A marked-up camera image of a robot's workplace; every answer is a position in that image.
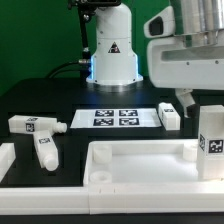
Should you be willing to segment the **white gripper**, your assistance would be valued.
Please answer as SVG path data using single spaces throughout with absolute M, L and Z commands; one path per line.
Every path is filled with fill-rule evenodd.
M 186 118 L 197 110 L 192 89 L 224 90 L 224 5 L 170 5 L 144 24 L 144 34 L 149 78 L 176 89 Z

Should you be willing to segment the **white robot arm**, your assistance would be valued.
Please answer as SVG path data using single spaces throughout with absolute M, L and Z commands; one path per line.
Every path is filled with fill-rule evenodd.
M 100 7 L 96 17 L 97 49 L 87 81 L 111 90 L 141 81 L 128 7 Z M 224 0 L 169 0 L 143 29 L 150 40 L 150 81 L 174 89 L 187 117 L 196 111 L 193 90 L 224 90 Z

